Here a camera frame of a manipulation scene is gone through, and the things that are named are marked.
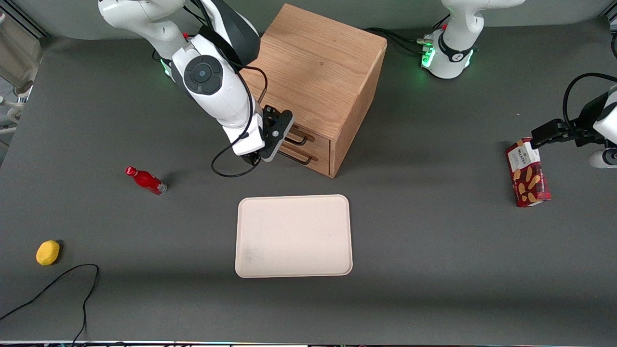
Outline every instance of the wood grain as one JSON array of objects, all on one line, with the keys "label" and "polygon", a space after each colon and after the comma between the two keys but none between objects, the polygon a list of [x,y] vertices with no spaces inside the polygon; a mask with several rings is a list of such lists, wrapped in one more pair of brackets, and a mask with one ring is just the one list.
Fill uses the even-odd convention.
[{"label": "wood grain", "polygon": [[[314,135],[281,150],[307,167],[334,177],[373,101],[386,39],[285,4],[262,36],[251,66],[268,75],[262,105],[293,112],[296,128]],[[251,93],[263,88],[261,74],[243,70]]]},{"label": "wood grain", "polygon": [[371,74],[366,77],[362,92],[356,97],[354,106],[346,119],[339,137],[336,141],[333,141],[330,156],[330,175],[333,178],[341,168],[341,164],[351,146],[351,142],[354,140],[355,134],[358,132],[358,129],[360,129],[360,125],[364,120],[364,116],[373,103],[375,89],[377,89],[377,82],[379,81],[379,74],[381,73],[381,66],[385,55],[386,47],[383,47],[381,54],[375,60],[375,66]]},{"label": "wood grain", "polygon": [[[285,4],[251,66],[268,75],[264,104],[292,110],[298,125],[335,140],[385,45],[384,38]],[[259,95],[259,73],[242,75]]]}]

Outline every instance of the gray table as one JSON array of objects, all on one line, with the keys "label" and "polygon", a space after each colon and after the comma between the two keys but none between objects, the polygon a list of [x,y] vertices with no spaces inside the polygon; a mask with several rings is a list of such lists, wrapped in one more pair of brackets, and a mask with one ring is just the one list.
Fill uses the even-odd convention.
[{"label": "gray table", "polygon": [[[278,157],[230,180],[209,168],[227,143],[220,126],[145,41],[47,41],[0,170],[0,311],[94,262],[91,340],[617,345],[617,171],[587,165],[593,146],[547,146],[553,201],[518,209],[504,156],[561,117],[576,75],[617,73],[609,42],[605,19],[488,28],[449,81],[391,45],[338,178]],[[572,114],[608,87],[581,82]],[[219,164],[246,168],[231,155]],[[168,193],[135,187],[127,165],[164,178]],[[242,198],[330,193],[350,201],[348,276],[235,274]],[[48,239],[65,253],[43,268],[34,256]],[[1,339],[72,339],[92,275],[81,269],[6,319]]]}]

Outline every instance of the drawer handle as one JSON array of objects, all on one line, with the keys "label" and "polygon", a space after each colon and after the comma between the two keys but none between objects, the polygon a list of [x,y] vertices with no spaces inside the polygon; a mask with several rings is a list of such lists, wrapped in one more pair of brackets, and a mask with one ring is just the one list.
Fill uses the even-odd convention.
[{"label": "drawer handle", "polygon": [[294,141],[288,137],[285,138],[285,141],[300,147],[300,146],[304,146],[304,144],[307,142],[308,139],[309,137],[307,135],[304,135],[304,137],[302,138],[302,141]]},{"label": "drawer handle", "polygon": [[293,160],[294,162],[296,162],[296,163],[298,163],[298,164],[300,164],[300,165],[308,165],[308,164],[309,164],[309,163],[313,160],[313,157],[311,157],[311,156],[309,156],[307,160],[302,161],[302,160],[300,160],[300,159],[296,159],[296,158],[294,158],[294,157],[292,157],[292,156],[288,155],[288,154],[287,154],[287,153],[285,153],[285,152],[281,152],[281,151],[279,151],[279,152],[278,152],[278,154],[280,154],[280,155],[284,156],[284,157],[285,157],[285,158],[287,158],[287,159],[291,159],[291,160]]}]

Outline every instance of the black cable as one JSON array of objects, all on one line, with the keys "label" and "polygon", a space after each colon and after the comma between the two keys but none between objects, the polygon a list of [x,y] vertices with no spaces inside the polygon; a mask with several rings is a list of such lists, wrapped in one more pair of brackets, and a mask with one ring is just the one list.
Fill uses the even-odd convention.
[{"label": "black cable", "polygon": [[406,38],[404,36],[401,36],[401,35],[395,33],[392,30],[388,30],[388,29],[384,29],[384,28],[372,27],[372,28],[366,28],[365,31],[377,31],[377,32],[380,32],[380,33],[384,33],[386,35],[393,36],[393,37],[395,37],[395,38],[397,38],[397,39],[399,39],[401,41],[405,41],[405,42],[409,42],[409,43],[416,43],[416,40],[413,40],[413,39],[410,39],[410,38]]},{"label": "black cable", "polygon": [[[200,1],[200,0],[191,0],[191,2],[193,4],[195,4],[199,10],[202,12],[202,15],[205,18],[205,21],[208,25],[208,27],[210,27],[212,30],[214,30],[214,27],[212,25],[212,21],[210,19],[210,16],[208,16],[208,12],[205,10],[204,4]],[[244,90],[246,91],[247,97],[249,98],[249,121],[246,123],[246,127],[244,127],[244,130],[242,131],[242,133],[240,133],[240,135],[238,136],[238,138],[236,138],[233,142],[231,142],[229,145],[225,146],[225,148],[223,148],[220,152],[217,153],[216,156],[214,156],[214,158],[212,158],[212,162],[210,163],[210,168],[212,169],[212,171],[221,176],[221,177],[226,177],[226,178],[236,178],[236,177],[240,177],[240,176],[244,176],[246,174],[248,174],[249,172],[255,170],[255,168],[259,165],[259,163],[261,163],[261,158],[257,160],[257,162],[248,170],[246,170],[245,172],[241,172],[241,173],[237,173],[235,175],[228,175],[228,174],[223,174],[221,172],[219,172],[217,169],[215,169],[214,167],[214,163],[217,161],[217,159],[225,152],[227,152],[230,148],[233,147],[234,144],[238,143],[238,141],[240,141],[241,139],[244,138],[244,135],[246,135],[249,131],[249,127],[251,126],[251,121],[253,119],[253,112],[255,111],[255,109],[253,108],[253,96],[251,94],[251,90],[249,89],[249,86],[246,84],[246,81],[244,80],[244,78],[242,77],[242,75],[240,74],[239,69],[251,69],[251,70],[257,70],[259,72],[262,73],[264,81],[265,81],[265,87],[264,87],[264,91],[262,92],[262,94],[264,94],[265,90],[268,87],[268,77],[266,76],[265,72],[257,67],[251,67],[251,66],[245,66],[245,65],[240,65],[240,64],[236,64],[235,62],[230,61],[229,59],[227,59],[227,57],[223,54],[223,52],[221,52],[221,50],[216,47],[218,53],[227,61],[227,63],[229,63],[229,65],[232,66],[232,68],[234,69],[234,72],[236,73],[236,75],[240,78],[240,81],[242,82],[242,85],[244,86]]]},{"label": "black cable", "polygon": [[615,9],[615,6],[617,6],[617,3],[616,3],[616,4],[614,4],[614,5],[612,5],[612,6],[611,6],[611,8],[609,8],[608,10],[606,10],[606,11],[604,12],[604,15],[608,15],[608,14],[609,14],[609,13],[610,13],[613,9]]},{"label": "black cable", "polygon": [[568,99],[570,97],[570,91],[572,90],[572,87],[574,87],[576,82],[582,80],[585,77],[599,77],[599,78],[603,78],[605,80],[609,80],[609,81],[613,81],[613,82],[617,83],[617,77],[614,77],[614,76],[611,76],[611,75],[606,75],[604,73],[598,73],[598,72],[584,73],[584,74],[576,77],[574,80],[572,80],[572,82],[570,82],[570,84],[566,88],[565,94],[563,95],[563,105],[562,105],[563,120],[566,121],[566,124],[568,125],[568,127],[572,131],[575,131],[577,133],[579,133],[579,131],[577,129],[575,129],[574,125],[572,124],[572,121],[570,121],[570,118],[568,117]]},{"label": "black cable", "polygon": [[410,53],[414,53],[414,54],[418,54],[418,51],[414,51],[413,49],[405,46],[402,42],[400,42],[399,40],[402,40],[404,42],[408,42],[408,43],[413,43],[413,44],[417,44],[415,40],[411,40],[408,39],[404,36],[400,36],[397,33],[394,33],[393,31],[387,30],[387,29],[382,29],[382,28],[366,28],[364,29],[365,31],[368,32],[372,32],[372,33],[379,33],[382,34],[381,36],[390,39],[391,41],[393,41],[395,44],[398,44],[402,49],[410,52]]},{"label": "black cable", "polygon": [[[256,70],[262,73],[263,75],[263,79],[264,79],[264,87],[263,87],[263,92],[262,95],[265,93],[265,91],[268,88],[268,77],[266,76],[266,73],[258,68],[258,67],[253,67],[253,66],[244,66],[244,65],[240,65],[240,64],[236,64],[234,62],[228,61],[230,63],[230,65],[232,65],[233,67],[242,67],[244,69],[249,69],[249,70]],[[233,147],[234,144],[238,143],[238,141],[240,141],[241,139],[244,138],[244,135],[246,135],[246,133],[249,131],[249,127],[251,125],[251,120],[253,119],[253,97],[251,94],[251,91],[249,90],[249,86],[247,86],[246,81],[244,81],[244,78],[242,77],[242,75],[240,75],[240,73],[238,72],[238,70],[236,68],[234,68],[234,70],[236,71],[236,74],[240,77],[240,81],[242,82],[242,84],[244,85],[244,89],[246,90],[246,93],[249,97],[249,104],[250,104],[250,111],[249,111],[249,121],[248,123],[246,123],[246,127],[244,127],[244,130],[242,131],[242,133],[238,136],[238,138],[236,138],[232,143],[228,144],[225,148],[223,148],[220,152],[217,153],[216,156],[214,156],[214,158],[212,158],[212,162],[210,163],[210,168],[212,169],[212,171],[221,176],[221,177],[226,177],[226,178],[236,178],[236,177],[241,177],[244,176],[246,174],[248,174],[249,172],[255,170],[255,168],[259,165],[259,163],[262,162],[261,158],[257,160],[257,162],[255,163],[255,165],[253,165],[250,169],[241,172],[241,173],[237,173],[235,175],[228,175],[226,173],[221,173],[219,172],[217,169],[214,168],[214,163],[217,161],[218,157],[220,157],[223,153],[227,152],[231,147]]]},{"label": "black cable", "polygon": [[186,6],[183,6],[183,9],[184,9],[186,12],[189,12],[191,15],[193,15],[193,17],[197,18],[197,20],[198,20],[201,24],[205,25],[205,20],[204,20],[202,17],[200,17],[200,16],[196,15],[193,11],[191,11],[191,10],[190,10],[188,7],[186,7]]},{"label": "black cable", "polygon": [[438,21],[437,23],[435,23],[435,25],[433,25],[433,29],[437,29],[439,28],[439,26],[441,25],[441,23],[445,22],[446,19],[450,18],[450,14],[448,14],[447,16],[445,16],[442,20]]},{"label": "black cable", "polygon": [[74,345],[75,341],[77,341],[77,338],[79,337],[79,335],[81,335],[83,330],[86,328],[86,325],[87,325],[87,320],[86,320],[86,303],[88,302],[88,299],[90,299],[90,296],[94,292],[94,288],[96,287],[96,283],[99,280],[99,275],[101,274],[101,268],[99,268],[99,266],[96,265],[96,264],[81,264],[81,265],[73,266],[69,270],[66,270],[61,275],[56,277],[56,279],[53,280],[50,284],[48,284],[45,288],[43,288],[43,290],[41,290],[41,292],[38,293],[32,300],[28,301],[25,304],[21,304],[21,305],[17,306],[16,308],[10,310],[9,313],[7,313],[4,316],[0,317],[0,320],[3,320],[6,317],[9,317],[11,314],[13,314],[13,313],[23,309],[24,307],[30,305],[31,303],[34,303],[36,299],[38,299],[41,295],[43,295],[43,293],[45,293],[45,291],[48,290],[51,286],[53,286],[56,282],[58,282],[58,280],[60,280],[60,278],[62,278],[67,273],[69,273],[69,272],[71,272],[71,271],[73,271],[73,270],[75,270],[75,269],[77,269],[79,267],[82,267],[82,266],[94,266],[94,268],[96,268],[96,273],[94,274],[94,281],[92,283],[92,288],[90,288],[90,292],[88,293],[86,298],[83,300],[83,304],[81,305],[81,309],[83,311],[83,322],[81,324],[81,329],[79,330],[79,332],[77,333],[77,335],[75,335],[75,338],[73,339],[72,345]]},{"label": "black cable", "polygon": [[[19,16],[21,16],[21,18],[23,18],[26,22],[28,22],[36,31],[38,31],[41,34],[41,36],[43,36],[43,37],[51,36],[40,25],[38,25],[37,23],[33,23],[34,20],[29,15],[27,15],[26,12],[24,10],[22,10],[19,6],[17,6],[16,4],[12,3],[12,1],[4,1],[4,3],[7,4],[9,7],[11,7],[13,9],[13,11],[15,11]],[[16,20],[16,22],[19,23],[19,25],[21,25],[23,28],[26,28],[26,26],[22,23],[22,21]]]},{"label": "black cable", "polygon": [[24,30],[26,30],[26,31],[27,31],[30,35],[34,36],[35,38],[38,38],[38,36],[37,36],[35,33],[33,33],[33,32],[32,32],[32,31],[31,31],[31,30],[30,30],[30,29],[29,29],[26,25],[22,24],[22,23],[20,22],[20,20],[19,20],[19,19],[17,19],[17,18],[15,18],[15,16],[14,16],[14,15],[12,15],[10,12],[6,12],[6,11],[5,11],[5,10],[4,10],[1,6],[0,6],[0,10],[2,10],[2,13],[5,13],[5,14],[9,15],[9,17],[13,18],[13,20],[14,20],[15,22],[17,22],[17,23],[18,23],[18,24],[19,24],[19,25],[20,25],[20,26],[21,26]]},{"label": "black cable", "polygon": [[617,33],[614,33],[611,39],[611,51],[613,51],[613,55],[617,58],[617,51],[615,51],[615,38],[617,38]]}]

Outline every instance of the robotic arm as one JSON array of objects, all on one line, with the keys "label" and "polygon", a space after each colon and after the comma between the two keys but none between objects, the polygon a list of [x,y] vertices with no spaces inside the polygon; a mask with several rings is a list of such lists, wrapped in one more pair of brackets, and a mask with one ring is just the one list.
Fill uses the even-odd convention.
[{"label": "robotic arm", "polygon": [[422,67],[439,78],[455,78],[469,66],[473,44],[484,28],[481,10],[505,9],[525,0],[441,0],[450,11],[447,28],[424,36]]},{"label": "robotic arm", "polygon": [[564,97],[564,119],[553,119],[531,132],[531,146],[574,140],[577,147],[589,143],[603,144],[605,149],[592,152],[589,164],[599,169],[617,168],[617,85],[606,93],[588,102],[578,118],[570,120],[567,113],[568,95],[572,86],[584,77],[595,76],[617,79],[599,73],[585,73],[578,76],[566,89]]},{"label": "robotic arm", "polygon": [[236,155],[252,165],[271,161],[294,118],[290,111],[272,107],[264,115],[238,73],[259,54],[257,30],[223,0],[191,2],[208,25],[188,41],[175,23],[164,20],[184,0],[99,0],[99,10],[113,27],[137,33],[153,45],[172,80],[221,124]]}]

